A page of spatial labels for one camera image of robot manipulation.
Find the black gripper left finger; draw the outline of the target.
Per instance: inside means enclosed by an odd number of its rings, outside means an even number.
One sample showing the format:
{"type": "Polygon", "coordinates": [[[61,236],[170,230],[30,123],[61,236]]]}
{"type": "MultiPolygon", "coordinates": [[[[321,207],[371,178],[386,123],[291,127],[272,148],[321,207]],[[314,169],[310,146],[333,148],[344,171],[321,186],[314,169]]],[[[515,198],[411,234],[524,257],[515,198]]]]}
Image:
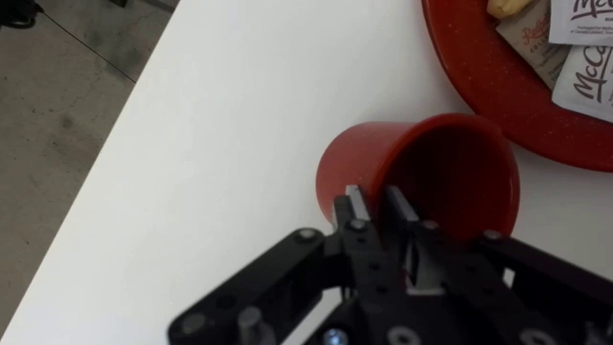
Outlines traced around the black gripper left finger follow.
{"type": "Polygon", "coordinates": [[[379,270],[375,257],[381,244],[362,190],[356,184],[344,188],[333,203],[333,217],[339,234],[339,247],[354,282],[373,278],[379,270]]]}

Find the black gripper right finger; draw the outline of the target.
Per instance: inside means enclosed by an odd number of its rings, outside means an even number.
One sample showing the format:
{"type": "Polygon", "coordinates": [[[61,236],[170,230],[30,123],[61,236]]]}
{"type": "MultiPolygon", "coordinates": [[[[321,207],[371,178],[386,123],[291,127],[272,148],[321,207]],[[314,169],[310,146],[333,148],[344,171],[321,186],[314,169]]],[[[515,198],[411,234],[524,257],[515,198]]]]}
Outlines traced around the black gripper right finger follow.
{"type": "Polygon", "coordinates": [[[452,291],[455,245],[442,228],[421,219],[398,186],[385,188],[385,242],[396,253],[404,291],[452,291]]]}

